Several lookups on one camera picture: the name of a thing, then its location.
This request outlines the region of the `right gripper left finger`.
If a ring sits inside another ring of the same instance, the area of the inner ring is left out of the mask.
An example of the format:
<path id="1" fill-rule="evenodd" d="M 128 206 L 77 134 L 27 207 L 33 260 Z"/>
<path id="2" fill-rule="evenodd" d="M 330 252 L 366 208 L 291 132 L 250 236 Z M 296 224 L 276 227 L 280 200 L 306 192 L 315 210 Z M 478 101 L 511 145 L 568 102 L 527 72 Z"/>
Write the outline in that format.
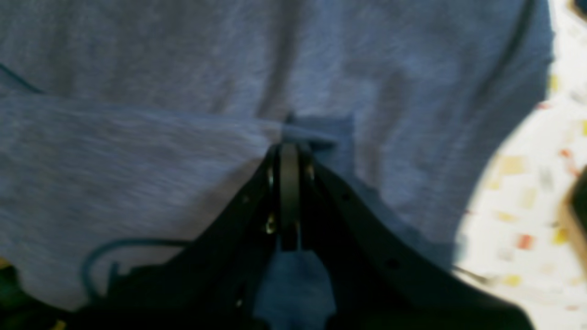
<path id="1" fill-rule="evenodd" d="M 71 330 L 264 330 L 252 317 L 256 293 L 277 243 L 289 248 L 289 145 L 266 158 L 226 209 L 192 242 L 128 239 L 97 249 L 85 261 L 92 303 L 69 320 Z M 123 247 L 181 247 L 165 264 L 140 267 L 122 279 L 111 268 L 101 297 L 89 272 L 105 253 Z"/>

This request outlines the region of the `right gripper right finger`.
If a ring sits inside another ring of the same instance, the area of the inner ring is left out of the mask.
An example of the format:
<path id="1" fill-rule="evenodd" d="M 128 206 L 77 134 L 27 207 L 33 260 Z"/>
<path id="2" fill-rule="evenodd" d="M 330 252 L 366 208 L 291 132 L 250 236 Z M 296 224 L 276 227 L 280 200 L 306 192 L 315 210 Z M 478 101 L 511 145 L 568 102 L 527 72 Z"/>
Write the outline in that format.
<path id="1" fill-rule="evenodd" d="M 306 144 L 289 145 L 289 249 L 325 266 L 328 330 L 532 330 L 512 303 L 429 262 L 391 233 Z"/>

